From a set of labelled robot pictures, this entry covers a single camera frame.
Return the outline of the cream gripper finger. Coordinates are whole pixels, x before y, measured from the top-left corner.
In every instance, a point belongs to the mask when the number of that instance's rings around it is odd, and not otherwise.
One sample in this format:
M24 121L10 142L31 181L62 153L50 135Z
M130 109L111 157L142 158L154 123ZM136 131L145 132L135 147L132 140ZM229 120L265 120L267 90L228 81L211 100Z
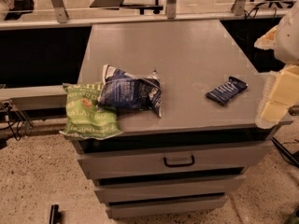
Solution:
M277 26L272 27L269 31L255 41L254 47L263 50L273 49L275 47L277 29Z
M269 129L277 125L290 107L299 101L299 66L286 65L279 72L266 76L263 98L259 103L255 123Z

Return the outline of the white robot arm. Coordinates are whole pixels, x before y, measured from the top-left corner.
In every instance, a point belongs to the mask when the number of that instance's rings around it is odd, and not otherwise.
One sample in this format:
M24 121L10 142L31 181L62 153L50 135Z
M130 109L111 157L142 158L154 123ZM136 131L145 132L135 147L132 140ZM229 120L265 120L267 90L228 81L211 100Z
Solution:
M299 1L278 25L256 40L254 47L273 50L275 58L285 63L280 71L268 75L257 109L256 125L269 129L299 101Z

